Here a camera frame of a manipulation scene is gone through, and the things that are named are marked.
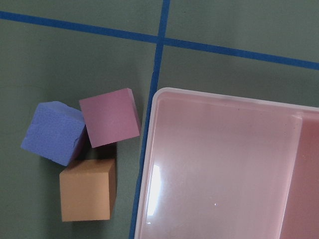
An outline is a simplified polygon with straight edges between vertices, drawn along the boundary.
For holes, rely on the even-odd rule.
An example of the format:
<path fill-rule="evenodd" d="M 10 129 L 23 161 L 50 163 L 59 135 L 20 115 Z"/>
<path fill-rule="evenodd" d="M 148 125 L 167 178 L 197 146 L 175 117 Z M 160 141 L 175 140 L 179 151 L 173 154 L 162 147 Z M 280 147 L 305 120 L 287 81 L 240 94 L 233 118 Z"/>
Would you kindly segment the magenta foam cube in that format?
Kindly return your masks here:
<path fill-rule="evenodd" d="M 141 123 L 129 88 L 79 101 L 93 148 L 140 136 Z"/>

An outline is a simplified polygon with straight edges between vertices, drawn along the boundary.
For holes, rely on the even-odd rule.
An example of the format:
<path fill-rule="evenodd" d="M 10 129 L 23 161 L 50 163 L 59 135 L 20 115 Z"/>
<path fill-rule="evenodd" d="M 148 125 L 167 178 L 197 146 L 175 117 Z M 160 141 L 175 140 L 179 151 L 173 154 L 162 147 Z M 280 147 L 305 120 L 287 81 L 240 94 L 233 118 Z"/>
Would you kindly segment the pink plastic tray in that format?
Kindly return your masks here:
<path fill-rule="evenodd" d="M 132 239 L 316 239 L 319 110 L 160 89 L 140 179 Z"/>

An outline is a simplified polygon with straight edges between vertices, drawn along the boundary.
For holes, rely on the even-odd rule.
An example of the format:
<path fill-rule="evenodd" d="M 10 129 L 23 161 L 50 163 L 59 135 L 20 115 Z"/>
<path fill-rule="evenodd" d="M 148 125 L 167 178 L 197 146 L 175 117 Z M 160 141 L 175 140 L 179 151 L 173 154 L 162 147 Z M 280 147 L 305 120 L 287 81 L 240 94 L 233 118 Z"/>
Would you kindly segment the orange foam cube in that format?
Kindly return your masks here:
<path fill-rule="evenodd" d="M 109 220 L 117 195 L 115 159 L 74 160 L 59 175 L 64 222 Z"/>

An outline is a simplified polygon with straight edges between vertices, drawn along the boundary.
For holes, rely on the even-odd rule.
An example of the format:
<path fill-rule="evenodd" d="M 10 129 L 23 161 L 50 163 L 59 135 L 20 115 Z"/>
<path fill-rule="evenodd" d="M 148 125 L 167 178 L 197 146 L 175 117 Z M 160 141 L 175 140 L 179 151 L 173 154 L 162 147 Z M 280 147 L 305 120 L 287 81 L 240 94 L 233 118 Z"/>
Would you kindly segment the purple foam cube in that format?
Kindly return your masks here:
<path fill-rule="evenodd" d="M 79 153 L 84 132 L 80 110 L 59 101 L 39 103 L 21 148 L 67 166 Z"/>

